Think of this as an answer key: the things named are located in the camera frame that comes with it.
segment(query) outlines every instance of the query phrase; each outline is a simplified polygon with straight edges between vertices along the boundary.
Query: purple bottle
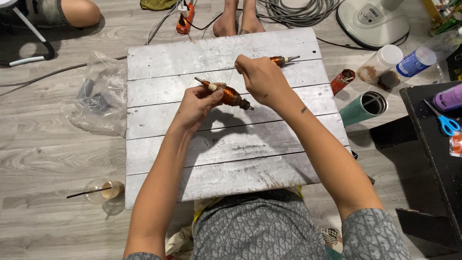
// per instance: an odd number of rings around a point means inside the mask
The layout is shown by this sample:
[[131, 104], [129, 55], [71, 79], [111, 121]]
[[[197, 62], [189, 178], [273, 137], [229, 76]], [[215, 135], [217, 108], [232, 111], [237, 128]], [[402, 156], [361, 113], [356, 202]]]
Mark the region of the purple bottle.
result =
[[433, 103], [442, 111], [462, 107], [462, 84], [436, 94], [433, 97]]

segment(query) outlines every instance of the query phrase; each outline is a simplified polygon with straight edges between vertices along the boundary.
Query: blue scissors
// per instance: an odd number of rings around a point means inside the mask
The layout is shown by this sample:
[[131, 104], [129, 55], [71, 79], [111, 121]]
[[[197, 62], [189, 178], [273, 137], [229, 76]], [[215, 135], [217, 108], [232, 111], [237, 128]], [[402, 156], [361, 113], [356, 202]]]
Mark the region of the blue scissors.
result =
[[424, 101], [430, 107], [430, 109], [436, 114], [436, 116], [438, 117], [438, 120], [441, 123], [441, 128], [443, 129], [443, 132], [445, 134], [447, 134], [449, 136], [453, 136], [454, 131], [459, 131], [461, 129], [461, 127], [459, 126], [459, 124], [456, 121], [443, 116], [433, 106], [431, 106], [427, 102], [427, 100], [424, 99]]

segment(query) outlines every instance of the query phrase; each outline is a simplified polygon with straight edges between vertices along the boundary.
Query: gray patterned shirt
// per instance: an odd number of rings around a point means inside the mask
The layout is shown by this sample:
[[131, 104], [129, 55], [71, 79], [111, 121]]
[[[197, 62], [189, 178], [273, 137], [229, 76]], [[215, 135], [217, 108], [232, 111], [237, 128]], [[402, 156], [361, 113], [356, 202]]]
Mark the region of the gray patterned shirt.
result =
[[[390, 215], [362, 209], [342, 225], [342, 258], [410, 260]], [[329, 260], [320, 228], [303, 200], [288, 190], [225, 197], [204, 209], [194, 229], [191, 260], [307, 259]], [[159, 260], [138, 252], [126, 260]]]

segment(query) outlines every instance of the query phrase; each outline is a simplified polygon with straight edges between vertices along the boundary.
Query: tattoo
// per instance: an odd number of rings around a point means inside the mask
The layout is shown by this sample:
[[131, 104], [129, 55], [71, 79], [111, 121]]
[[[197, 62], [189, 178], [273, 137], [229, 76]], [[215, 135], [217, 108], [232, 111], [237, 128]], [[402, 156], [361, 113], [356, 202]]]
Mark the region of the tattoo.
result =
[[246, 29], [241, 29], [240, 32], [239, 32], [239, 35], [241, 34], [248, 34], [250, 33], [250, 31], [246, 30]]

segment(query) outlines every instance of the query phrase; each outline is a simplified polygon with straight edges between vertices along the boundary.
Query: hand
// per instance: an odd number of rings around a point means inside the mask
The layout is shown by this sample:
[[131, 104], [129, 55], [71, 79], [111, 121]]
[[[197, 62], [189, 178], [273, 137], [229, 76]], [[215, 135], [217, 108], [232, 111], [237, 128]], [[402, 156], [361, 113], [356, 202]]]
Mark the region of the hand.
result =
[[247, 91], [260, 104], [274, 109], [281, 99], [294, 94], [281, 69], [268, 57], [250, 59], [241, 54], [234, 66], [244, 77]]
[[170, 126], [181, 128], [189, 134], [197, 131], [209, 111], [223, 103], [223, 90], [212, 92], [205, 86], [190, 87], [184, 91], [183, 100]]

